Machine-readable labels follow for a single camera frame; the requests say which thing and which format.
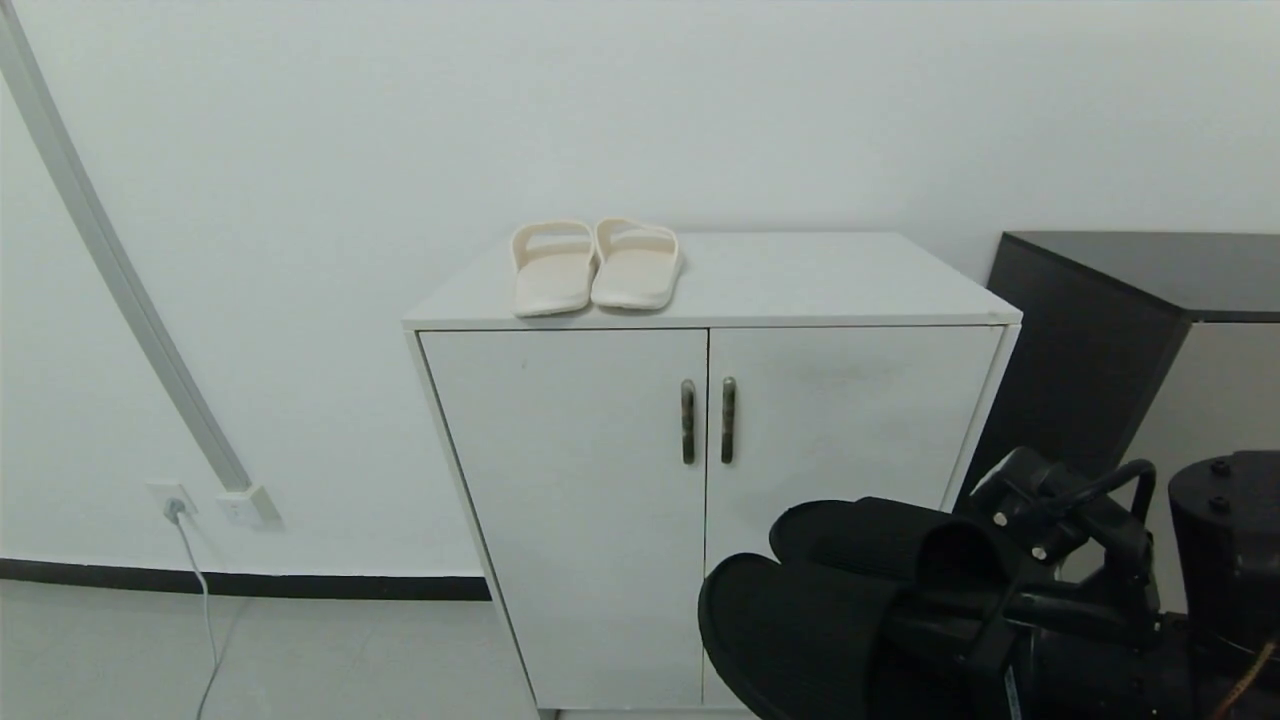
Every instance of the electrical outlet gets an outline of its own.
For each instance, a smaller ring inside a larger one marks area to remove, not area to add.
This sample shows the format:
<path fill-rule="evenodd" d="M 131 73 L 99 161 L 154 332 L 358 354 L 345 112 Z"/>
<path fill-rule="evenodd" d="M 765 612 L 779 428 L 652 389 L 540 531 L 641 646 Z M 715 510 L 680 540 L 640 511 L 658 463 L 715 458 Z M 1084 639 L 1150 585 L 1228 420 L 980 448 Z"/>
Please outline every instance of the electrical outlet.
<path fill-rule="evenodd" d="M 183 489 L 182 484 L 169 482 L 169 480 L 154 480 L 147 483 L 147 492 L 156 501 L 160 507 L 160 512 L 164 512 L 165 505 L 170 498 L 180 500 L 187 515 L 196 514 L 196 503 L 191 501 L 191 496 Z"/>
<path fill-rule="evenodd" d="M 224 492 L 218 496 L 218 505 L 233 525 L 262 528 L 280 519 L 262 486 L 253 486 L 244 492 Z"/>

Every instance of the slipper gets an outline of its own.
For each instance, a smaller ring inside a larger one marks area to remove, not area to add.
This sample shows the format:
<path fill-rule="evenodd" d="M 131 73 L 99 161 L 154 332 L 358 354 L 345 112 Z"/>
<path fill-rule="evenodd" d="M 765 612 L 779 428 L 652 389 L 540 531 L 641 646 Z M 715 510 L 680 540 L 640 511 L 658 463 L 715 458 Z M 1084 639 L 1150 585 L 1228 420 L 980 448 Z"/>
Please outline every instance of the slipper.
<path fill-rule="evenodd" d="M 608 307 L 657 310 L 671 302 L 682 258 L 676 233 L 623 218 L 595 225 L 600 272 L 591 301 Z"/>
<path fill-rule="evenodd" d="M 577 220 L 525 225 L 511 236 L 517 318 L 581 310 L 591 299 L 595 249 L 591 228 Z"/>

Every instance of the metal handle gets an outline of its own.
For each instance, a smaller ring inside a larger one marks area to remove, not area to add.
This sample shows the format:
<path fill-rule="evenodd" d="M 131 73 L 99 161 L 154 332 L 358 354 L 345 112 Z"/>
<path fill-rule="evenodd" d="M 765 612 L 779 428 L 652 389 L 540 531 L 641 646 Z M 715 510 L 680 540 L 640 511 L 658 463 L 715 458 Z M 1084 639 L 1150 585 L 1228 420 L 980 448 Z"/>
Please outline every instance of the metal handle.
<path fill-rule="evenodd" d="M 694 380 L 680 383 L 681 452 L 685 465 L 694 464 Z"/>
<path fill-rule="evenodd" d="M 721 462 L 733 461 L 733 409 L 737 405 L 737 380 L 724 378 L 721 402 Z"/>

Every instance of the floor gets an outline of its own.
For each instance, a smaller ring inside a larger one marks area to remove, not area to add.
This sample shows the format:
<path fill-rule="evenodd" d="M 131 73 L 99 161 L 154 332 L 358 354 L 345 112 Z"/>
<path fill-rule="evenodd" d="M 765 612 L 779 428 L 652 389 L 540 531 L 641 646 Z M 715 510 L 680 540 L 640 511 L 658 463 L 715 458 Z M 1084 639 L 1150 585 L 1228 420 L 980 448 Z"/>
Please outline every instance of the floor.
<path fill-rule="evenodd" d="M 204 720 L 536 717 L 486 602 L 214 597 L 211 614 L 229 642 Z M 198 596 L 0 582 L 4 720 L 195 717 L 209 666 Z"/>

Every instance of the cabinet top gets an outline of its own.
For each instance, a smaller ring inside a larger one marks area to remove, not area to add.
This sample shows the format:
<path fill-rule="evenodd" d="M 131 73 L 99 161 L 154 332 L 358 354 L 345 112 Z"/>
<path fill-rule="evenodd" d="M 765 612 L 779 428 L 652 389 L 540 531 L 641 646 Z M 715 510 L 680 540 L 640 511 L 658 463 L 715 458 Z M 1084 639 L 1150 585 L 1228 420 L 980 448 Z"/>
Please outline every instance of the cabinet top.
<path fill-rule="evenodd" d="M 503 242 L 404 316 L 408 331 L 1002 325 L 1021 311 L 895 233 L 682 233 L 671 304 L 545 318 L 511 314 Z"/>

